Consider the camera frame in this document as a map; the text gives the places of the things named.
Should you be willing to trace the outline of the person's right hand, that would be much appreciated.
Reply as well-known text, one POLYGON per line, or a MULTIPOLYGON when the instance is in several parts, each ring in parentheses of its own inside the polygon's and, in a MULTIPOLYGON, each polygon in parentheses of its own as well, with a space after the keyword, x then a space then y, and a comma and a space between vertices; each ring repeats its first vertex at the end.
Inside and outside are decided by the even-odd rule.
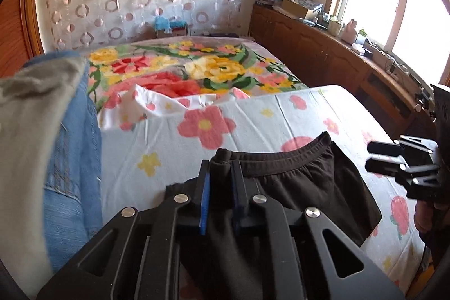
POLYGON ((414 225, 420 233, 428 233, 433 228, 449 226, 449 204, 417 201, 414 225))

